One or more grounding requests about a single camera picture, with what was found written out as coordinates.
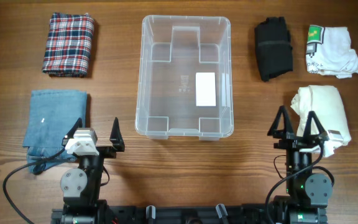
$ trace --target plastic bin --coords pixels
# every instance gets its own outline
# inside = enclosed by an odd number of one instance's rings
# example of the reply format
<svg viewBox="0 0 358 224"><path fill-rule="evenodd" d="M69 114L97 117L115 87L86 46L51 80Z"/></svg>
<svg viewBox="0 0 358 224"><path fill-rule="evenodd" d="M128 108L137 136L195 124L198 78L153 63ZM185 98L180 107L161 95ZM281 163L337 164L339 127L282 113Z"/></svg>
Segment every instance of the plastic bin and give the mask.
<svg viewBox="0 0 358 224"><path fill-rule="evenodd" d="M228 19L144 18L135 128L152 139L219 140L232 134Z"/></svg>

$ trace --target plaid shirt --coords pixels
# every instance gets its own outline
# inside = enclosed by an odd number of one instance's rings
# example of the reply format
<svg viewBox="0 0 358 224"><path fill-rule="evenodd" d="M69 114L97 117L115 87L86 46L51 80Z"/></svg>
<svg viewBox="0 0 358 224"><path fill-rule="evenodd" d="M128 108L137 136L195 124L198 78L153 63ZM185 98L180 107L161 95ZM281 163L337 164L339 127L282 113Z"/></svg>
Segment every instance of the plaid shirt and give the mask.
<svg viewBox="0 0 358 224"><path fill-rule="evenodd" d="M58 77L84 77L88 70L94 20L88 14L53 13L42 72Z"/></svg>

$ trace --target white folded cloth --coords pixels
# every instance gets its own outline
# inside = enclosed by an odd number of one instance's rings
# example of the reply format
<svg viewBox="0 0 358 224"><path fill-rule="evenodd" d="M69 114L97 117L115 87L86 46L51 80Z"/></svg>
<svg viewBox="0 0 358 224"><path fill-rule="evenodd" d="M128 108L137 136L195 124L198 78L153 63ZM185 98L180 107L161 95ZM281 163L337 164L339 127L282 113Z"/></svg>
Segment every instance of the white folded cloth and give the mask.
<svg viewBox="0 0 358 224"><path fill-rule="evenodd" d="M358 73L358 57L351 49L347 27L310 25L306 44L306 67L310 73L350 78Z"/></svg>
<svg viewBox="0 0 358 224"><path fill-rule="evenodd" d="M324 157L333 155L336 148L346 146L352 139L347 127L341 96L334 86L310 85L299 88L298 94L292 99L291 108L300 116L297 136L303 135L309 111L316 113L325 130L341 132L342 143L334 141L324 143ZM314 122L311 125L311 134L318 134L318 129ZM320 150L317 147L311 150L302 149L302 151L319 153Z"/></svg>

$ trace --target cable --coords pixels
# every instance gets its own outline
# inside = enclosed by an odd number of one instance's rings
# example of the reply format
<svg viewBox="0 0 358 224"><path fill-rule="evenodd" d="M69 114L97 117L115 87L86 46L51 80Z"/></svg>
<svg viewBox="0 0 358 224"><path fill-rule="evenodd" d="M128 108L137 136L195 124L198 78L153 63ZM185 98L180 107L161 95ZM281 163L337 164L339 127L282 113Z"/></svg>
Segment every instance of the cable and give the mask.
<svg viewBox="0 0 358 224"><path fill-rule="evenodd" d="M274 168L275 168L276 171L277 171L278 176L279 176L281 179L284 179L284 177L280 174L280 172L278 171L277 166L276 166L276 159L279 158L279 157L282 157L282 156L286 156L286 155L276 156L276 158L274 158L274 160L273 160L273 164L274 164Z"/></svg>
<svg viewBox="0 0 358 224"><path fill-rule="evenodd" d="M48 158L45 158L45 159L41 159L39 161L35 161L35 162L31 162L29 164L26 164L24 166L21 166L21 167L18 167L16 169L14 169L12 172L10 172L4 179L4 182L2 183L2 189L4 190L4 194L5 194L5 197L7 199L7 201L11 204L12 208L17 212L17 214L19 214L27 223L30 223L30 224L34 224L34 222L32 222L31 220L29 220L19 209L18 207L15 205L15 203L13 203L12 199L10 198L9 194L7 193L7 190L6 190L6 182L7 180L13 175L15 174L16 172L26 168L26 167L29 167L29 166L32 166L32 165L39 165L43 162L46 162L46 161L49 161L49 160L52 160L56 157L58 157L60 154L62 154L63 152L65 151L65 149L63 148L61 151L59 151L58 153L56 153L55 155L53 156L50 156Z"/></svg>
<svg viewBox="0 0 358 224"><path fill-rule="evenodd" d="M110 181L109 172L107 171L107 169L104 166L103 166L103 171L105 171L105 173L107 174L108 180L107 180L107 182L100 184L100 187L107 185L109 183L109 181Z"/></svg>
<svg viewBox="0 0 358 224"><path fill-rule="evenodd" d="M268 221L271 223L271 224L274 224L273 222L273 219L272 217L270 216L269 214L269 200L270 200L270 197L272 196L274 190L280 186L282 183L286 182L287 180L291 179L292 177L306 171L306 170L309 170L309 169L312 169L312 167L314 165L316 165L318 162L320 162L320 160L323 158L323 153L324 153L324 144L323 143L320 143L319 144L320 146L320 155L318 156L317 160L315 160L314 162L312 162L310 165L308 165L307 167L303 168L302 170L299 170L298 172L295 172L291 175L288 175L286 176L284 179L278 181L273 187L272 189L270 189L270 191L268 192L267 196L266 196L266 201L265 201L265 211L266 211L266 216L268 218Z"/></svg>
<svg viewBox="0 0 358 224"><path fill-rule="evenodd" d="M328 177L331 179L331 183L332 183L331 185L334 187L335 178L334 178L333 174L329 170L327 170L326 168L321 167L321 166L315 166L315 167L313 167L311 169L319 169L319 170L324 171L328 175Z"/></svg>

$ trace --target wooden table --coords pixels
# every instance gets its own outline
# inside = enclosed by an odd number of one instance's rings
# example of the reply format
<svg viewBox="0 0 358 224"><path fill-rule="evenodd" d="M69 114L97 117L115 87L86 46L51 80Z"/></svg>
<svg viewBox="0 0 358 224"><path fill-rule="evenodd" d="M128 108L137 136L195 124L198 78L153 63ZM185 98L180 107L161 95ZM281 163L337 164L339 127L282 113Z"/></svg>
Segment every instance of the wooden table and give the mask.
<svg viewBox="0 0 358 224"><path fill-rule="evenodd" d="M267 130L278 107L289 108L297 89L308 85L334 85L341 93L352 141L321 162L336 178L328 218L330 223L358 223L358 74L339 80L310 74L305 65L310 24L348 27L358 54L358 1L30 2L0 4L0 223L24 222L5 199L2 180L26 163L22 141L31 90L86 90L87 125L96 130L100 145L109 143L113 119L119 118L126 151L106 160L112 179L100 195L110 205L195 206L264 202L279 180L273 158L283 153L273 149L276 140L266 136ZM88 12L97 21L89 77L51 78L41 72L53 12ZM229 138L153 141L135 132L141 24L149 14L230 20L235 129ZM255 60L254 27L268 16L287 20L294 72L264 83ZM296 129L299 118L290 114ZM8 191L33 222L49 223L51 209L63 205L60 177L74 166L64 164L38 176L23 170L10 179ZM278 167L284 170L282 159ZM285 195L285 187L275 194Z"/></svg>

